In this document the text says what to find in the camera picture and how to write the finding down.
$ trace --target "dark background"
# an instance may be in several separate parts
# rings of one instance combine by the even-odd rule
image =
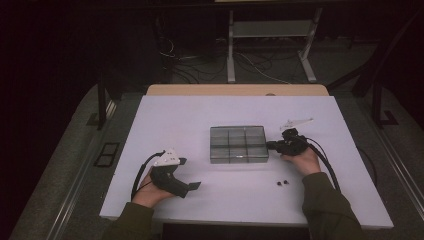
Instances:
[[[416,1],[393,1],[384,5],[324,9],[317,38],[384,38],[396,31],[414,4]],[[10,235],[72,114],[87,91],[97,83],[100,73],[112,98],[119,99],[122,92],[164,82],[165,73],[156,50],[158,32],[193,48],[198,47],[193,43],[203,46],[212,43],[213,47],[215,38],[226,37],[227,32],[227,26],[221,24],[227,19],[222,11],[205,14],[192,11],[192,15],[190,11],[164,12],[168,21],[166,31],[153,32],[155,23],[149,20],[147,13],[87,15],[81,13],[80,6],[69,0],[1,3],[3,143],[0,199],[3,214],[0,239]],[[281,16],[280,10],[263,11],[269,11],[266,16],[270,19]],[[254,19],[262,14],[242,11],[237,17]],[[402,46],[411,49],[410,45],[415,44],[417,47],[412,49],[422,51],[422,47],[419,48],[424,42],[422,22],[421,15],[418,25],[407,35],[412,40],[405,40]],[[422,69],[420,56],[423,52],[420,55],[419,51],[396,50],[394,54],[403,55],[402,59],[407,61],[399,65],[394,55],[389,62],[391,72],[385,77],[405,80],[388,81],[388,86],[402,90],[397,96],[405,98],[404,105],[413,106],[409,110],[415,109],[415,115],[421,116],[420,121],[423,121],[419,104],[422,101],[408,98],[410,90],[406,87],[417,84],[414,92],[421,94],[423,81],[417,82],[418,74],[405,74]]]

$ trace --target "sleeve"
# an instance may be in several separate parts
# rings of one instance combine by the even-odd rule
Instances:
[[[313,240],[366,239],[349,201],[333,188],[327,174],[308,175],[303,184],[303,213]]]
[[[127,203],[121,216],[104,232],[103,240],[150,238],[153,209]]]

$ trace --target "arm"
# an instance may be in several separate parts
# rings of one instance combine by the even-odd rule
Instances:
[[[298,156],[282,156],[293,162],[305,177],[303,213],[308,220],[312,239],[366,239],[349,201],[331,185],[321,172],[318,158],[308,148]]]
[[[169,192],[151,183],[150,172],[143,179],[142,186],[131,202],[125,205],[121,216],[103,233],[103,240],[150,239],[153,207],[161,200],[173,197]]]

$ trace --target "table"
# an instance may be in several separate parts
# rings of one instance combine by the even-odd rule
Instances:
[[[371,229],[393,227],[334,98],[325,96],[322,87],[316,86],[317,96],[293,96],[302,87],[314,88],[310,85],[250,85],[240,86],[239,90],[235,90],[237,85],[222,85],[215,87],[222,89],[218,92],[220,96],[213,90],[205,96],[207,88],[201,85],[188,85],[187,89],[181,85],[152,86],[140,103],[100,215],[119,216],[129,201],[140,165],[153,153],[173,147],[180,157],[188,159],[175,176],[186,183],[202,181],[202,185],[185,199],[172,198],[159,204],[154,215],[156,221],[306,226],[301,211],[302,177],[294,167],[281,161],[276,152],[270,152],[267,163],[212,165],[209,128],[262,125],[267,140],[279,140],[279,127],[288,119],[313,117],[313,123],[298,130],[326,150],[342,192],[361,225]],[[169,93],[168,87],[178,89],[175,95],[160,96]],[[238,96],[224,96],[231,94],[231,89]],[[270,89],[280,94],[291,92],[292,96],[260,96]],[[246,96],[250,90],[256,96]],[[277,184],[285,180],[288,185]]]

